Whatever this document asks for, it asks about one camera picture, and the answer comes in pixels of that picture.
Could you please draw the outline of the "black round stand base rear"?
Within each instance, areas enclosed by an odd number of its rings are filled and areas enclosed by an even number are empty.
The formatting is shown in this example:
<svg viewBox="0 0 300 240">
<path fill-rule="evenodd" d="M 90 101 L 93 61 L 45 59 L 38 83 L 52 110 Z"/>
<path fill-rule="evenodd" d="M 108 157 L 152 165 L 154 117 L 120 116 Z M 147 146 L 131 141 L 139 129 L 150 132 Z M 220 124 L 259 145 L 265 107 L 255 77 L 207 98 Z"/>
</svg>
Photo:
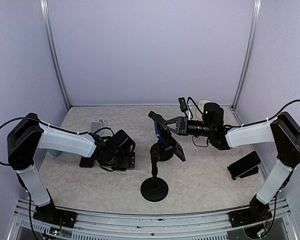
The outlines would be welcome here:
<svg viewBox="0 0 300 240">
<path fill-rule="evenodd" d="M 154 122 L 157 121 L 160 124 L 166 121 L 160 114 L 157 114 L 152 110 L 149 112 L 148 116 Z M 159 153 L 160 153 L 159 161 L 165 162 L 170 160 L 174 155 L 173 149 L 166 150 L 165 145 L 160 140 L 158 140 L 157 143 L 159 144 Z"/>
</svg>

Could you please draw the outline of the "white ceramic mug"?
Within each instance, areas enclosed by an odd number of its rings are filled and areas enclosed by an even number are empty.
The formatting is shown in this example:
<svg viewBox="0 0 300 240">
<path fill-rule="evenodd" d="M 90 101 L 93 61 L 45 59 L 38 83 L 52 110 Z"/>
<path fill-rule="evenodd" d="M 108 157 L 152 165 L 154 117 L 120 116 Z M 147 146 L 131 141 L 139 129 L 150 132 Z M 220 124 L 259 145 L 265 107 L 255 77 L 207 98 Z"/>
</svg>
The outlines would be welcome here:
<svg viewBox="0 0 300 240">
<path fill-rule="evenodd" d="M 196 108 L 196 112 L 195 112 L 195 116 L 202 120 L 202 114 L 204 113 L 204 105 L 209 103 L 210 101 L 208 100 L 201 100 L 198 102 L 197 104 L 197 108 Z"/>
</svg>

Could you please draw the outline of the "aluminium front rail base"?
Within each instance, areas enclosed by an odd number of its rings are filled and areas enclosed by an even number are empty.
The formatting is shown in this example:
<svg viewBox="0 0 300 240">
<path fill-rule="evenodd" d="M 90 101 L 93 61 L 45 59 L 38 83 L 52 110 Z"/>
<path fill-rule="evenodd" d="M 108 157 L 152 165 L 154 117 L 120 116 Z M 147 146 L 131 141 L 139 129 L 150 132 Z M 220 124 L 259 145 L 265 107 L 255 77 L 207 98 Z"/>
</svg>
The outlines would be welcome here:
<svg viewBox="0 0 300 240">
<path fill-rule="evenodd" d="M 6 240 L 26 239 L 46 235 L 55 240 L 241 240 L 244 230 L 255 223 L 233 227 L 229 213 L 232 209 L 185 214 L 116 214 L 76 210 L 73 228 L 62 227 L 59 234 L 51 231 L 55 225 L 29 220 L 29 202 L 20 199 L 12 214 Z"/>
</svg>

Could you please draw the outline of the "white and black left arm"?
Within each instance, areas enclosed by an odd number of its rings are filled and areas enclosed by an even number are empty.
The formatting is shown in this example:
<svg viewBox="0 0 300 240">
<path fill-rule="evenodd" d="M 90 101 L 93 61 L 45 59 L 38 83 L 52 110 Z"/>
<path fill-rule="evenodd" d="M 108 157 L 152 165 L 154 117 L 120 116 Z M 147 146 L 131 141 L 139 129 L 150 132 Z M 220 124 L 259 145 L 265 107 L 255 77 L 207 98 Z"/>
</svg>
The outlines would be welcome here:
<svg viewBox="0 0 300 240">
<path fill-rule="evenodd" d="M 81 168 L 98 164 L 101 169 L 114 172 L 135 167 L 136 143 L 122 129 L 110 136 L 100 136 L 98 130 L 76 132 L 42 121 L 33 112 L 15 120 L 18 124 L 7 136 L 5 165 L 15 171 L 40 214 L 51 223 L 60 218 L 60 211 L 35 166 L 34 155 L 38 149 L 78 155 Z"/>
</svg>

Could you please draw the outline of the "aluminium frame post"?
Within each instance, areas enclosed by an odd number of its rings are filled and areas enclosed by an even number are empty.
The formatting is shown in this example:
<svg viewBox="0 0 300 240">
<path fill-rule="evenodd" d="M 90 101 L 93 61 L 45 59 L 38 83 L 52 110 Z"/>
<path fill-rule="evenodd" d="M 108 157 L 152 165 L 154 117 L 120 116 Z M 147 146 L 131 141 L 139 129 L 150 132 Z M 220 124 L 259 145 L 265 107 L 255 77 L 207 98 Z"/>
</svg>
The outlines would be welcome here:
<svg viewBox="0 0 300 240">
<path fill-rule="evenodd" d="M 244 90 L 244 86 L 245 86 L 245 83 L 247 80 L 249 66 L 250 66 L 250 62 L 251 62 L 253 50 L 254 50 L 255 39 L 256 39 L 256 35 L 257 35 L 257 31 L 258 31 L 258 23 L 259 23 L 259 18 L 260 18 L 261 6 L 262 6 L 261 0 L 254 1 L 252 18 L 251 18 L 250 29 L 249 29 L 249 34 L 248 34 L 248 42 L 247 42 L 245 55 L 244 55 L 244 59 L 243 59 L 243 65 L 242 65 L 242 69 L 240 72 L 237 89 L 235 91 L 234 99 L 233 99 L 232 105 L 231 105 L 231 108 L 233 109 L 233 111 L 236 111 L 239 106 L 240 99 L 241 99 L 241 96 L 242 96 L 242 93 Z"/>
<path fill-rule="evenodd" d="M 50 13 L 49 13 L 49 4 L 47 0 L 40 0 L 40 8 L 41 8 L 41 14 L 42 14 L 42 19 L 43 19 L 43 24 L 47 36 L 47 42 L 48 42 L 48 47 L 51 55 L 51 60 L 54 68 L 54 72 L 56 75 L 57 79 L 57 84 L 60 89 L 61 97 L 63 100 L 63 103 L 65 105 L 65 108 L 67 111 L 70 110 L 72 107 L 69 95 L 67 93 L 66 85 L 62 76 L 62 71 L 57 55 L 57 50 L 55 46 L 55 41 L 54 41 L 54 36 L 53 36 L 53 29 L 52 29 L 52 24 L 51 24 L 51 19 L 50 19 Z"/>
</svg>

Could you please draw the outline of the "light blue plastic cup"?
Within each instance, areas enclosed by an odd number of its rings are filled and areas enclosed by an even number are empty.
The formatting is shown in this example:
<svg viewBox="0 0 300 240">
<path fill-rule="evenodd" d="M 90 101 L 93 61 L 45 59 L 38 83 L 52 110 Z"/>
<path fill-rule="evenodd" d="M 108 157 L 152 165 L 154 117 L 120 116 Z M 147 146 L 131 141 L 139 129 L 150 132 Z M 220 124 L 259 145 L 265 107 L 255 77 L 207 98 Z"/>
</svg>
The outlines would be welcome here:
<svg viewBox="0 0 300 240">
<path fill-rule="evenodd" d="M 52 155 L 55 158 L 57 158 L 58 156 L 60 156 L 63 153 L 62 151 L 53 150 L 53 149 L 49 149 L 48 152 L 50 155 Z"/>
</svg>

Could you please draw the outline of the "black front stand with pole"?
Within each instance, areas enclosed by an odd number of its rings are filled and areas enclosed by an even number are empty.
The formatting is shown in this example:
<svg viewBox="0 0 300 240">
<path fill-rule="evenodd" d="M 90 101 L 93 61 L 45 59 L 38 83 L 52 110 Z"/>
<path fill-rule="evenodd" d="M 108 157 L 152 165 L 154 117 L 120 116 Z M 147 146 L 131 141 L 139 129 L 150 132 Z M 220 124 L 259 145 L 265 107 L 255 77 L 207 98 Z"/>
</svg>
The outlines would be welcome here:
<svg viewBox="0 0 300 240">
<path fill-rule="evenodd" d="M 151 174 L 152 177 L 147 178 L 140 187 L 141 195 L 149 202 L 162 201 L 169 192 L 166 181 L 158 177 L 157 163 L 160 160 L 160 145 L 155 143 L 150 149 Z"/>
</svg>

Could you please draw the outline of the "left aluminium frame post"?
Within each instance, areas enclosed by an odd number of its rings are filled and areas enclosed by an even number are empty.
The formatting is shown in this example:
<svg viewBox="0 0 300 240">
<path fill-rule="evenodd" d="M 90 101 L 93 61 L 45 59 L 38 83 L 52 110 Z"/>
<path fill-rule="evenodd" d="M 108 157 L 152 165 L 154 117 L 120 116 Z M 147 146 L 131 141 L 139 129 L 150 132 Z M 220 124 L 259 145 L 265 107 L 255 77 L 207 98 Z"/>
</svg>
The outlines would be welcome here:
<svg viewBox="0 0 300 240">
<path fill-rule="evenodd" d="M 67 111 L 70 110 L 72 107 L 69 95 L 67 93 L 66 85 L 62 76 L 62 71 L 57 55 L 57 50 L 55 46 L 55 41 L 54 41 L 54 36 L 53 36 L 53 29 L 52 29 L 52 24 L 51 24 L 51 19 L 50 19 L 50 13 L 49 13 L 49 4 L 47 0 L 40 0 L 40 8 L 41 8 L 41 14 L 42 14 L 42 19 L 43 19 L 43 24 L 47 36 L 47 42 L 48 42 L 48 47 L 51 55 L 51 60 L 54 68 L 54 72 L 56 75 L 57 79 L 57 84 L 60 89 L 61 97 L 63 100 L 63 103 L 65 105 L 65 108 Z"/>
</svg>

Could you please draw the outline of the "right aluminium frame post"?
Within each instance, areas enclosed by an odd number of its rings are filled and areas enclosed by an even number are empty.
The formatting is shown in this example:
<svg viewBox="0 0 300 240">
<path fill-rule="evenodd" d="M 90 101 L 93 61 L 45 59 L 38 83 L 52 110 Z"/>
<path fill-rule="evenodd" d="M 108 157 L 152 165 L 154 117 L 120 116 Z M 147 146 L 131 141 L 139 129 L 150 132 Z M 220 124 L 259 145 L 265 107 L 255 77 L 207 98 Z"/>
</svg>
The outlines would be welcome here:
<svg viewBox="0 0 300 240">
<path fill-rule="evenodd" d="M 254 1 L 252 18 L 251 18 L 250 29 L 249 29 L 249 34 L 248 34 L 248 42 L 247 42 L 245 55 L 244 55 L 244 59 L 243 59 L 243 65 L 242 65 L 242 69 L 240 72 L 237 89 L 235 91 L 234 99 L 233 99 L 232 105 L 231 105 L 231 108 L 233 109 L 233 111 L 236 111 L 239 106 L 240 99 L 241 99 L 241 96 L 242 96 L 242 93 L 244 90 L 244 86 L 245 86 L 245 83 L 247 80 L 249 66 L 250 66 L 250 62 L 251 62 L 253 50 L 254 50 L 255 39 L 256 39 L 256 35 L 257 35 L 257 31 L 258 31 L 258 23 L 259 23 L 259 18 L 260 18 L 261 6 L 262 6 L 261 0 Z"/>
</svg>

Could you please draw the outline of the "black phone with silver back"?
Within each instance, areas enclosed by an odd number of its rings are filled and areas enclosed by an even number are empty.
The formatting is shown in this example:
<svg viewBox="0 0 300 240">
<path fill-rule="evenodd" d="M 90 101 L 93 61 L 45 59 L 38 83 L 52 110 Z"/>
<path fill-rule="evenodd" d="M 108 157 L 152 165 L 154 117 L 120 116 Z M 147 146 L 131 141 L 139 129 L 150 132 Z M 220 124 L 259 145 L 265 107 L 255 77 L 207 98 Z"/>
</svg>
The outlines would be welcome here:
<svg viewBox="0 0 300 240">
<path fill-rule="evenodd" d="M 109 168 L 108 169 L 110 172 L 121 172 L 124 173 L 126 172 L 128 169 L 127 168 Z"/>
</svg>

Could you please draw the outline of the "blue phone in front holder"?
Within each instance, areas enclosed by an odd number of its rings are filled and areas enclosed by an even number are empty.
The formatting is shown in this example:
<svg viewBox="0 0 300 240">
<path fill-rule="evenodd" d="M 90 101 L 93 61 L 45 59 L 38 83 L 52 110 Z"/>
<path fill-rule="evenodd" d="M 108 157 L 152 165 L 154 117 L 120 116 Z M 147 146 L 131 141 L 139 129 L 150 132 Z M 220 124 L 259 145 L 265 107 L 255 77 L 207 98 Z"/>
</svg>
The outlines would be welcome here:
<svg viewBox="0 0 300 240">
<path fill-rule="evenodd" d="M 181 145 L 172 137 L 172 134 L 165 129 L 159 122 L 154 122 L 155 135 L 158 140 L 169 150 L 173 150 L 175 154 L 182 162 L 186 161 L 184 150 Z"/>
</svg>

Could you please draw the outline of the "black folding phone stand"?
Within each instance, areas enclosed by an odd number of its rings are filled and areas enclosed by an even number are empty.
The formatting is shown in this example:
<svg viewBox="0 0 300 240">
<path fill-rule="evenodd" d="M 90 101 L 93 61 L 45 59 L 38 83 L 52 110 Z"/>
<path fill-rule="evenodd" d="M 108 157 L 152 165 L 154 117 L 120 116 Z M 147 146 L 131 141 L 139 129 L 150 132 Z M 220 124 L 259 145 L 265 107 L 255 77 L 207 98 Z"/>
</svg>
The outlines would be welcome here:
<svg viewBox="0 0 300 240">
<path fill-rule="evenodd" d="M 250 176 L 252 176 L 252 175 L 256 175 L 256 174 L 259 173 L 259 168 L 258 168 L 258 166 L 256 166 L 256 167 L 250 169 L 249 171 L 247 171 L 247 172 L 241 174 L 240 176 L 234 176 L 234 174 L 232 173 L 231 168 L 230 168 L 229 166 L 227 167 L 227 169 L 228 169 L 228 171 L 229 171 L 229 173 L 230 173 L 230 175 L 231 175 L 231 178 L 232 178 L 233 180 L 236 180 L 236 179 L 238 179 L 238 178 L 244 179 L 244 178 L 247 178 L 247 177 L 250 177 Z"/>
</svg>

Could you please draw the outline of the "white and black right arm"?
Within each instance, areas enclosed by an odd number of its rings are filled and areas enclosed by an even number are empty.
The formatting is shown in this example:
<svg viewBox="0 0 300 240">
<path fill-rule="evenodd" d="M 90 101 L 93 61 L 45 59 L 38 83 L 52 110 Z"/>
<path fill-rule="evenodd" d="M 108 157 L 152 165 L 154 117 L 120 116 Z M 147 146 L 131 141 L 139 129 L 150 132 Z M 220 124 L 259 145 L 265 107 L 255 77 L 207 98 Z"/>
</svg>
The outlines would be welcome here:
<svg viewBox="0 0 300 240">
<path fill-rule="evenodd" d="M 300 164 L 300 126 L 283 109 L 270 118 L 240 126 L 225 124 L 224 109 L 215 102 L 205 103 L 200 113 L 201 120 L 190 119 L 188 115 L 169 120 L 157 115 L 154 120 L 179 136 L 206 137 L 218 150 L 275 143 L 277 161 L 245 212 L 250 222 L 258 221 L 267 211 L 269 202 L 284 188 Z"/>
</svg>

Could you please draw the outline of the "white folding phone stand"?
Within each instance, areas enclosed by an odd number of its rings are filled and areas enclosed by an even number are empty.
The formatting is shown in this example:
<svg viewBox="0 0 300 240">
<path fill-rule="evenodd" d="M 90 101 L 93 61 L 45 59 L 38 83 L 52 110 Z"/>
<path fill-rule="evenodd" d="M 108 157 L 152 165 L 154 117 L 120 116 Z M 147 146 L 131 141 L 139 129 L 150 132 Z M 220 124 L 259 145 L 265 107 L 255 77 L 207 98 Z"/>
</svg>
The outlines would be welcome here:
<svg viewBox="0 0 300 240">
<path fill-rule="evenodd" d="M 97 130 L 99 130 L 101 128 L 104 128 L 106 126 L 107 126 L 107 121 L 106 120 L 98 119 L 98 120 L 95 120 L 95 121 L 91 121 L 90 125 L 89 125 L 89 131 L 91 133 L 94 133 Z"/>
</svg>

